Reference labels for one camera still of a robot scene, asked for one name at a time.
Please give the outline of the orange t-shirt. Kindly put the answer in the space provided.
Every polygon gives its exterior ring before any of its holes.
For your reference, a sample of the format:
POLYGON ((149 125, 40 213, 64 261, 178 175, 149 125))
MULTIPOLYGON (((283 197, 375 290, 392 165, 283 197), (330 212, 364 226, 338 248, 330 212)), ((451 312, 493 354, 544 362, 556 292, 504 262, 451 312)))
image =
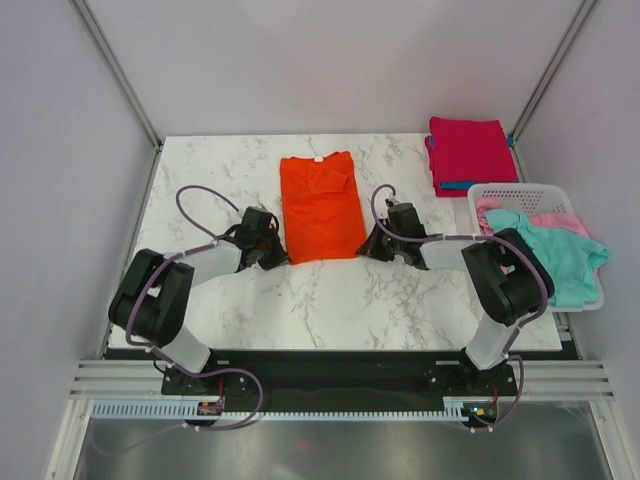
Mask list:
POLYGON ((350 152, 283 158, 280 187, 292 263, 357 256, 366 228, 350 152))

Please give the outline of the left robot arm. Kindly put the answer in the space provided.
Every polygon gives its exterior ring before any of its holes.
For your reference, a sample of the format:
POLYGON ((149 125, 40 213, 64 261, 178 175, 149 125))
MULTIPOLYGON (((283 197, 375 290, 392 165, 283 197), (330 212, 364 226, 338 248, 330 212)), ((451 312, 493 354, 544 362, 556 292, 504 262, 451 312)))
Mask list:
POLYGON ((184 252, 138 251, 108 309, 109 321, 142 346, 185 372, 185 382, 208 393, 219 382, 212 351, 185 324, 193 287, 255 264, 268 271, 289 262, 272 227, 256 233, 235 225, 222 237, 184 252))

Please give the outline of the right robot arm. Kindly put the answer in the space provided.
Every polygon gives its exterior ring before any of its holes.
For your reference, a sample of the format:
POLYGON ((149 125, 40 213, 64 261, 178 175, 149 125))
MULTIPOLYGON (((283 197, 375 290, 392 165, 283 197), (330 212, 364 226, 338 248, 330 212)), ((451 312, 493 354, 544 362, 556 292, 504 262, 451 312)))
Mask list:
POLYGON ((401 236, 377 224, 357 254, 383 262, 397 257, 419 270, 457 270, 469 275, 483 315, 464 348, 469 362, 458 368, 467 392, 483 392, 494 381, 520 330, 539 318, 555 294, 550 274, 522 236, 507 228, 494 235, 401 236))

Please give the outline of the folded red t-shirt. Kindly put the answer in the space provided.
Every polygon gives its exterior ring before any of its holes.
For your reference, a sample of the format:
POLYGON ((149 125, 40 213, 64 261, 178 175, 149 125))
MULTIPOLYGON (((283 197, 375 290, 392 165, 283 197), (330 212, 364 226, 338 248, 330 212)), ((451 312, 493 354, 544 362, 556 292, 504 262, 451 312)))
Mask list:
POLYGON ((424 145, 436 196, 442 198, 465 196, 468 189, 474 185, 466 174, 465 164, 453 153, 437 148, 432 135, 425 138, 424 145))

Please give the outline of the folded magenta t-shirt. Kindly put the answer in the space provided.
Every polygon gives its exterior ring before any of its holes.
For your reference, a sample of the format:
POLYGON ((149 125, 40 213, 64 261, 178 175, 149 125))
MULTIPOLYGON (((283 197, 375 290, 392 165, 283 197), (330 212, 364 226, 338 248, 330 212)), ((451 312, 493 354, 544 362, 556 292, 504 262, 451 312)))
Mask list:
POLYGON ((461 120, 433 116, 429 133, 437 148, 453 153, 465 164, 475 183, 513 183, 518 173, 507 136, 499 120, 461 120))

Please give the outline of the white laundry basket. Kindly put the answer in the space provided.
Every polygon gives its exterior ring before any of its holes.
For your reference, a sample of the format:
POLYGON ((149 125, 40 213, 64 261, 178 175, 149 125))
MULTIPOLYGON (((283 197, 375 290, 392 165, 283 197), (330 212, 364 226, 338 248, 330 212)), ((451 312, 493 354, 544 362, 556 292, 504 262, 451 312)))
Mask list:
MULTIPOLYGON (((481 199, 498 200, 504 208, 517 210, 528 217, 541 213, 567 213, 577 217, 567 194, 561 188, 553 185, 534 183, 476 184, 468 190, 467 198, 472 225, 478 234, 484 234, 480 229, 476 214, 476 205, 481 199)), ((557 309, 549 304, 548 309, 552 312, 581 312, 601 308, 604 304, 604 292, 598 278, 598 270, 596 281, 599 290, 599 299, 596 302, 583 308, 568 310, 557 309)))

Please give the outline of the pink t-shirt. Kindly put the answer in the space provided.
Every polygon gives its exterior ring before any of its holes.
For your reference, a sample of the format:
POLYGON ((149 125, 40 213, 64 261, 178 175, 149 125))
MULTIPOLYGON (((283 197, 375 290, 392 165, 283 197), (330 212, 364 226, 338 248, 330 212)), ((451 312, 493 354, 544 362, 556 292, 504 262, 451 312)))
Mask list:
POLYGON ((484 234, 514 229, 555 281, 585 278, 588 269, 583 246, 589 235, 575 215, 541 213, 528 217, 490 199, 477 203, 476 214, 484 234))

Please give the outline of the teal t-shirt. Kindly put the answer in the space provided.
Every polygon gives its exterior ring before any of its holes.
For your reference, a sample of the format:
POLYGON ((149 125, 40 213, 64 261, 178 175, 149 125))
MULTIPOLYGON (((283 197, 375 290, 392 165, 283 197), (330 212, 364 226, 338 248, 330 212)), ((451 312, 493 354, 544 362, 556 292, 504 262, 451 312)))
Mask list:
POLYGON ((609 260, 608 248, 564 226, 543 226, 542 217, 528 217, 512 209, 489 209, 480 214, 479 224, 486 233, 512 228, 520 234, 555 285, 551 306, 568 310, 596 302, 597 270, 609 260))

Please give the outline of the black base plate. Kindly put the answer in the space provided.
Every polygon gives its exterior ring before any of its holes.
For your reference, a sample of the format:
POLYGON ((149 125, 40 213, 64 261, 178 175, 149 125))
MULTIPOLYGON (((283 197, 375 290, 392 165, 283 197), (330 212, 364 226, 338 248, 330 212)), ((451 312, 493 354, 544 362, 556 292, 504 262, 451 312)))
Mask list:
POLYGON ((233 411, 409 411, 441 407, 447 397, 511 397, 508 364, 485 373, 462 352, 218 350, 195 379, 167 370, 161 391, 186 397, 221 394, 233 411))

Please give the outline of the left aluminium frame post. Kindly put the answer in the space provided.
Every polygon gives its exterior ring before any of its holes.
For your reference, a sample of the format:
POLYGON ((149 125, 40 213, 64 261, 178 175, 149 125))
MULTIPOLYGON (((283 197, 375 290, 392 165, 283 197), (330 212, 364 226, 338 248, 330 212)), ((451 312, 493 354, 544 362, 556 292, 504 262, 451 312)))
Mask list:
POLYGON ((163 146, 163 140, 147 114, 89 2, 85 0, 70 0, 69 4, 89 35, 145 137, 156 152, 160 151, 163 146))

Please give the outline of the aluminium frame post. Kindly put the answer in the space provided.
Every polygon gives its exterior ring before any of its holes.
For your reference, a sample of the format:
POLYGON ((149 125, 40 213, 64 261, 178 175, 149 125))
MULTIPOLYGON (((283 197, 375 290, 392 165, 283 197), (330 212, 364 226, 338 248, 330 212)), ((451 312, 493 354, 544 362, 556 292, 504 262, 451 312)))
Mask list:
POLYGON ((545 95, 571 53, 571 50, 599 5, 599 0, 582 0, 579 2, 575 13, 572 15, 569 24, 564 30, 550 59, 546 63, 541 76, 535 84, 531 95, 525 103, 523 110, 509 133, 511 146, 514 146, 523 135, 529 122, 541 105, 545 95))
POLYGON ((89 35, 145 137, 156 152, 160 151, 163 146, 163 140, 147 114, 89 2, 85 0, 70 0, 69 4, 89 35))

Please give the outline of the right aluminium frame post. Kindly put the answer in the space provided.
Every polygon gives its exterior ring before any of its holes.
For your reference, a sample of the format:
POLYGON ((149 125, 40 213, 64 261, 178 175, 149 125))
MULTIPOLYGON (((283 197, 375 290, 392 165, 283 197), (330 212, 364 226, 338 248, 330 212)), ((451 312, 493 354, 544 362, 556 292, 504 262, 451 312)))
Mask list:
POLYGON ((514 146, 523 135, 529 122, 541 105, 545 95, 571 53, 571 50, 599 5, 599 0, 582 0, 579 2, 575 13, 572 15, 569 24, 564 30, 550 59, 546 63, 541 76, 535 84, 531 95, 525 103, 523 110, 509 133, 511 146, 514 146))

